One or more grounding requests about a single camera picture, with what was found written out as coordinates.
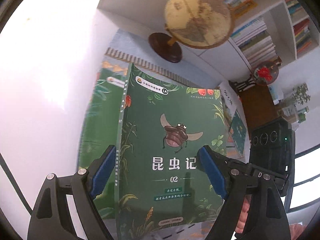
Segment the right hand pink sleeve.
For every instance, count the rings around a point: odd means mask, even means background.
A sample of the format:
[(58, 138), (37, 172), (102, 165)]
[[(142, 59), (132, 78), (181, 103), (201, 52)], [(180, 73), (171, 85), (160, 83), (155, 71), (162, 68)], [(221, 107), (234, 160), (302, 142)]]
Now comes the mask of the right hand pink sleeve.
[(248, 217), (248, 211), (250, 208), (250, 202), (251, 202), (251, 196), (250, 195), (246, 195), (244, 197), (244, 202), (242, 205), (242, 209), (240, 212), (240, 216), (237, 222), (237, 225), (235, 227), (235, 232), (236, 233), (243, 233), (246, 221), (247, 221), (247, 217)]

